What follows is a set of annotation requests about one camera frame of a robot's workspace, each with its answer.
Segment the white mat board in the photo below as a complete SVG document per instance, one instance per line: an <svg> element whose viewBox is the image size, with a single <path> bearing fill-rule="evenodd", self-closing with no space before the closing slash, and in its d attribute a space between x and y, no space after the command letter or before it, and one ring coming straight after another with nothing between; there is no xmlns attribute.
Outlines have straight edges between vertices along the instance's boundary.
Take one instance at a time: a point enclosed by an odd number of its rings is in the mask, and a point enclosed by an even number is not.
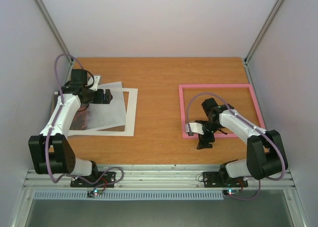
<svg viewBox="0 0 318 227"><path fill-rule="evenodd" d="M137 88L122 88L123 92L128 92L128 104L126 110L126 124L123 132L119 131L73 131L69 130L68 136L117 136L117 137L133 137L135 130L135 119L137 109Z"/></svg>

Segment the pink picture frame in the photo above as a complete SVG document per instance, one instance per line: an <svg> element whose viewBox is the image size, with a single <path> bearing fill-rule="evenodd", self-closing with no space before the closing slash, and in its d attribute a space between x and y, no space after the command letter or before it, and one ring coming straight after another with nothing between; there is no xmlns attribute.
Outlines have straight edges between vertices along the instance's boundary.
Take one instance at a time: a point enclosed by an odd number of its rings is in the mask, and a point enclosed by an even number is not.
<svg viewBox="0 0 318 227"><path fill-rule="evenodd" d="M257 114L257 118L259 121L259 124L262 128L265 128L265 124L263 121L263 117L261 114L261 110L253 89L253 86L251 84L180 84L179 85L179 102L180 102L180 114L181 114L181 123L182 123L182 137L184 139L195 139L197 138L197 135L188 136L186 133L186 109L185 109L185 102L184 102L184 96L183 96L183 90L184 89L200 89L200 88L248 88L249 93L254 105L255 112Z"/></svg>

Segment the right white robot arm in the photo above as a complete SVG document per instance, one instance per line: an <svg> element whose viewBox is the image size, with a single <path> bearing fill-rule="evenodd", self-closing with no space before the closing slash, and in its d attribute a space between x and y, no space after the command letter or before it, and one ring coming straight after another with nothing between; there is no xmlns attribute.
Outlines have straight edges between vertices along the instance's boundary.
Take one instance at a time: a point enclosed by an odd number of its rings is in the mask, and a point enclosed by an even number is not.
<svg viewBox="0 0 318 227"><path fill-rule="evenodd" d="M197 149L212 148L215 133L223 128L232 131L246 144L246 158L229 161L220 166L219 179L224 185L231 185L238 177L251 176L256 180L263 178L277 180L284 177L288 168L283 142L276 130L268 131L241 116L231 105L218 105L214 98L201 104L207 116L206 121L190 123L198 135Z"/></svg>

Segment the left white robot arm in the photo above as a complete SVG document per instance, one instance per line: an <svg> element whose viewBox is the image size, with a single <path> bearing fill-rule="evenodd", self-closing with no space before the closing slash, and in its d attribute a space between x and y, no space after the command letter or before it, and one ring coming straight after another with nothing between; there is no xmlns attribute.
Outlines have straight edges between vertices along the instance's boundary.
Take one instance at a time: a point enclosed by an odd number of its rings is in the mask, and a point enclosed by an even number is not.
<svg viewBox="0 0 318 227"><path fill-rule="evenodd" d="M28 146L37 174L82 176L88 186L100 181L94 163L76 157L68 142L68 134L80 107L90 104L109 104L113 98L109 89L100 89L100 76L83 69L71 71L70 80L62 85L57 104L45 128L31 136Z"/></svg>

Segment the red forest photo print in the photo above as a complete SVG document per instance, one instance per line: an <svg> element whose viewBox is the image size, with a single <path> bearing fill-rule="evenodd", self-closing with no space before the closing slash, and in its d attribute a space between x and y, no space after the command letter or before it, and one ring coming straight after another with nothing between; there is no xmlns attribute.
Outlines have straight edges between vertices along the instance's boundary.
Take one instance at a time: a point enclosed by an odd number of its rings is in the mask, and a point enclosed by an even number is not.
<svg viewBox="0 0 318 227"><path fill-rule="evenodd" d="M98 86L110 90L113 99L109 104L83 104L73 118L70 130L108 129L126 124L126 106L122 82L112 82Z"/></svg>

